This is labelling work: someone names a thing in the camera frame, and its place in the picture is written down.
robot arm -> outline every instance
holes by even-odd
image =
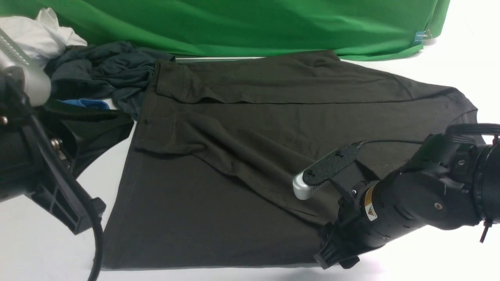
[[[76,178],[134,125],[117,110],[81,108],[49,99],[49,77],[0,29],[0,202],[25,195],[75,235],[95,236],[98,278],[106,204]]]
[[[483,242],[500,220],[498,133],[496,124],[450,126],[430,135],[404,166],[382,180],[357,160],[368,142],[341,147],[304,170],[293,180],[297,198],[312,198],[326,183],[342,196],[337,220],[319,232],[317,262],[324,269],[336,263],[351,268],[358,255],[425,225],[454,230],[484,221]],[[495,135],[495,141],[476,144],[463,135]]]

warning label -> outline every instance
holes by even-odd
[[[364,210],[366,212],[366,216],[368,219],[373,222],[377,219],[377,213],[375,212],[374,205],[372,203],[372,193],[374,191],[374,187],[370,187],[364,196]]]

green backdrop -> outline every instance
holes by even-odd
[[[271,56],[335,50],[351,60],[408,57],[416,32],[441,33],[450,0],[0,0],[0,15],[53,8],[91,44],[174,54]]]

t-shirt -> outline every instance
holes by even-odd
[[[340,61],[332,51],[253,60],[160,60],[116,204],[104,266],[151,269],[310,263],[330,221],[294,195],[293,177],[341,145],[424,140],[476,123],[457,89]],[[379,177],[418,149],[373,143]],[[322,200],[338,209],[333,190]]]

white surface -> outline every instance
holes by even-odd
[[[24,16],[0,17],[0,28],[40,67],[61,56],[66,46],[87,46],[72,28],[59,26],[51,8],[43,8],[36,19]]]
[[[421,82],[457,87],[478,108],[479,122],[499,123],[500,19],[496,1],[452,0],[436,43],[412,58],[358,62]],[[91,196],[113,207],[130,139],[113,147],[79,178]],[[97,177],[100,173],[106,176]],[[367,253],[353,269],[217,268],[151,271],[104,271],[100,281],[412,281],[498,280],[500,226],[480,244],[482,227],[441,231],[425,227],[380,250]],[[86,280],[94,255],[88,230],[73,236],[60,222],[25,197],[0,204],[0,280]]]

